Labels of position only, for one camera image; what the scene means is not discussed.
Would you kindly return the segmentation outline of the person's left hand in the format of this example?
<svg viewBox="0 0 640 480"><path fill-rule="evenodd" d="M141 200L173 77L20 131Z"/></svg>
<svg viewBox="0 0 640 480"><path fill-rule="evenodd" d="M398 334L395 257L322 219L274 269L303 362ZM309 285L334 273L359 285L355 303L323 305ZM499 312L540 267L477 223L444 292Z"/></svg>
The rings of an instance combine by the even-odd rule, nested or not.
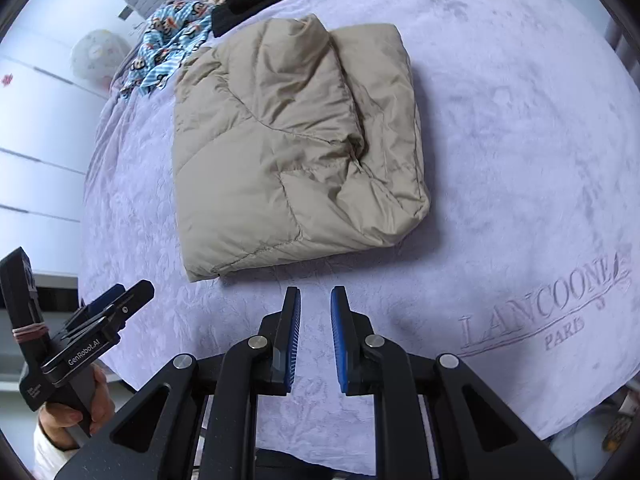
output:
<svg viewBox="0 0 640 480"><path fill-rule="evenodd" d="M100 430L115 414L115 404L111 398L106 376L99 365L92 364L94 393L90 408L90 434ZM59 403L46 403L38 413L38 424L44 435L59 450L69 451L79 444L67 431L82 421L82 414Z"/></svg>

